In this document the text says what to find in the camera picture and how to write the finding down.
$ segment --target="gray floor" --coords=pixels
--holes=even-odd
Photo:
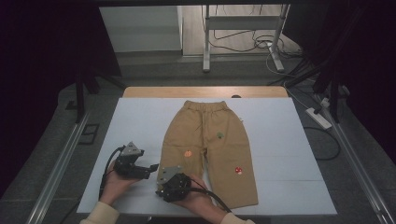
[[[279,75],[268,71],[265,57],[262,56],[214,57],[210,73],[202,72],[201,58],[183,58],[175,53],[120,54],[119,62],[122,77],[117,79],[128,86],[261,86],[279,78]],[[283,62],[289,71],[299,59],[288,59]],[[85,91],[85,99],[91,111],[88,123],[99,123],[99,133],[92,145],[77,145],[43,223],[59,223],[78,202],[91,175],[117,101],[122,96],[122,90],[101,78],[97,79],[101,85],[99,94],[88,94]],[[312,84],[313,82],[307,80],[298,85],[304,93],[296,89],[290,91],[305,105],[315,106],[316,103],[310,98]],[[26,222],[76,120],[75,110],[65,110],[69,101],[75,101],[74,86],[60,92],[58,108],[46,132],[1,199],[0,223]],[[296,101],[295,105],[303,126],[318,127],[305,114],[304,106]],[[395,164],[356,120],[343,101],[340,101],[339,115],[351,144],[380,189],[391,213],[395,215]],[[317,157],[327,156],[329,152],[335,151],[336,144],[328,136],[315,131],[306,133]],[[318,166],[338,212],[337,216],[252,217],[252,219],[256,223],[275,224],[379,223],[343,151],[332,161],[318,161]],[[84,217],[86,215],[76,214],[73,211],[65,223],[78,223]],[[146,223],[146,220],[146,217],[121,215],[118,223]]]

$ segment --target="wooden edge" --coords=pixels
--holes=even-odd
[[[125,98],[242,98],[289,97],[280,86],[230,86],[230,87],[128,87]]]

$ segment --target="white board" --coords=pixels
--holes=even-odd
[[[332,199],[290,98],[120,98],[78,213],[90,213],[106,162],[117,147],[134,141],[145,150],[136,165],[159,163],[165,132],[186,100],[221,102],[243,121],[249,138],[259,204],[234,209],[237,215],[335,215]],[[155,194],[157,173],[119,198],[121,213],[142,216],[193,216]]]

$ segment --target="elastic waistband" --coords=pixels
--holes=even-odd
[[[205,111],[205,112],[230,109],[224,101],[217,103],[197,103],[193,101],[186,101],[183,107],[186,109]]]

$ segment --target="metal frame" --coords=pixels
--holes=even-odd
[[[286,13],[290,5],[283,5],[280,16],[210,16],[209,5],[205,15],[204,72],[210,71],[209,32],[211,30],[275,30],[272,44],[267,44],[277,72],[284,72],[277,51],[277,41],[282,33]]]
[[[395,219],[390,213],[387,204],[382,198],[381,193],[376,187],[374,181],[364,169],[364,166],[361,163],[358,154],[355,152],[355,149],[347,139],[347,135],[344,133],[344,130],[341,127],[340,123],[334,121],[330,111],[327,108],[323,108],[322,110],[325,118],[328,119],[332,124],[333,130],[337,134],[338,140],[340,141],[341,146],[343,147],[343,150],[345,152],[346,160],[349,162],[352,171],[355,173],[359,183],[361,184],[361,188],[363,189],[367,199],[373,207],[379,221],[381,222],[381,224],[394,224]]]
[[[73,132],[67,139],[67,142],[62,149],[61,155],[59,155],[58,160],[56,161],[52,172],[47,179],[46,185],[41,190],[41,193],[38,196],[35,206],[33,207],[26,223],[41,223],[43,221],[44,216],[47,214],[47,211],[50,207],[52,198],[58,189],[62,177],[64,176],[64,171],[66,170],[70,158],[73,155],[82,130],[88,121],[89,115],[89,112],[85,113],[81,119],[81,122],[75,124]]]

